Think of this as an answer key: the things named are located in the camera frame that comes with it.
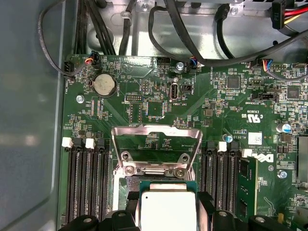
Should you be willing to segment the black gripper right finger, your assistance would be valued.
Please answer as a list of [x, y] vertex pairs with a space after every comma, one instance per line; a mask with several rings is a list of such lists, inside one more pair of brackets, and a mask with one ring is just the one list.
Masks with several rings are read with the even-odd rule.
[[197, 230], [198, 231], [292, 231], [293, 229], [263, 215], [250, 216], [247, 222], [241, 221], [233, 213], [217, 210], [213, 198], [207, 192], [198, 192]]

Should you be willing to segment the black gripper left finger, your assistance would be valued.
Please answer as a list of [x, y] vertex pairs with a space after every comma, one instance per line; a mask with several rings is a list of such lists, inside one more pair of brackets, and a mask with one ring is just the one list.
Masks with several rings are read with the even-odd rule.
[[125, 210], [113, 212], [102, 221], [92, 215], [82, 215], [64, 225], [62, 231], [139, 231], [136, 225], [136, 211], [139, 192], [129, 192]]

